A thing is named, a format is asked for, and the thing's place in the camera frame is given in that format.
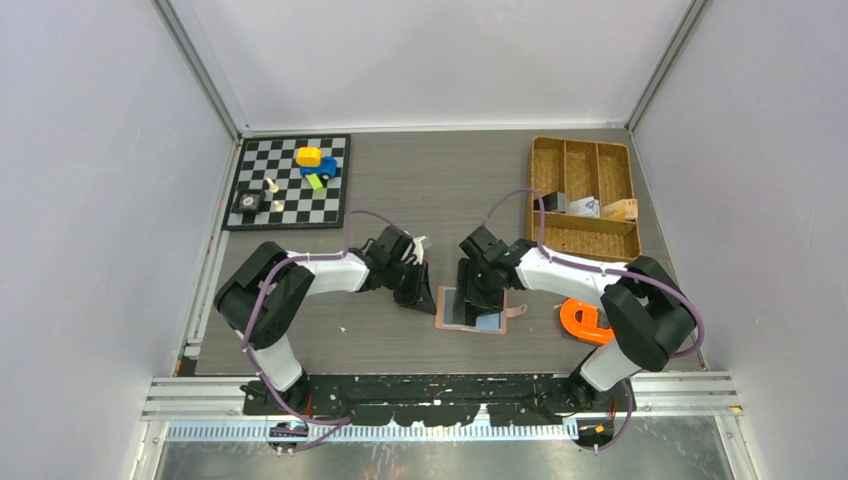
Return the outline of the pink leather card holder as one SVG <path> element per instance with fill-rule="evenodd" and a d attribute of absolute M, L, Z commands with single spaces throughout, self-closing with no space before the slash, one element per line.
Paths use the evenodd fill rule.
<path fill-rule="evenodd" d="M 437 329 L 470 333 L 506 334 L 507 321 L 525 314 L 528 310 L 526 304 L 505 307 L 500 313 L 478 316 L 473 325 L 466 325 L 464 315 L 462 313 L 455 313 L 452 310 L 455 296 L 455 287 L 439 287 L 438 300 L 436 301 L 437 313 L 435 315 L 435 327 Z"/>

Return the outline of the black credit card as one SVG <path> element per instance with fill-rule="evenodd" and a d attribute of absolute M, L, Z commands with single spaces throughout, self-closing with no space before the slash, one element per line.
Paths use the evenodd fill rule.
<path fill-rule="evenodd" d="M 563 191 L 554 191 L 534 200 L 535 211 L 567 213 L 568 201 Z"/>

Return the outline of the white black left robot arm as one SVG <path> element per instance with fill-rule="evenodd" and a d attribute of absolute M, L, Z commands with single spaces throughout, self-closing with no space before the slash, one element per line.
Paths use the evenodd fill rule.
<path fill-rule="evenodd" d="M 293 414 L 305 405 L 306 372 L 287 332 L 304 300 L 386 289 L 398 306 L 434 315 L 423 251 L 421 239 L 394 225 L 362 247 L 334 254 L 290 252 L 266 241 L 219 288 L 213 306 L 269 387 L 270 403 Z"/>

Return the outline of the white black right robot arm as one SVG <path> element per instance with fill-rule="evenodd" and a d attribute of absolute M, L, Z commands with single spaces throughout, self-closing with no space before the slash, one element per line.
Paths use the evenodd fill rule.
<path fill-rule="evenodd" d="M 659 372 L 703 325 L 692 302 L 653 258 L 630 263 L 581 259 L 519 239 L 512 244 L 477 227 L 459 245 L 454 309 L 466 322 L 499 313 L 509 289 L 584 301 L 602 312 L 613 338 L 588 354 L 564 383 L 576 410 L 596 410 L 611 389 L 640 371 Z"/>

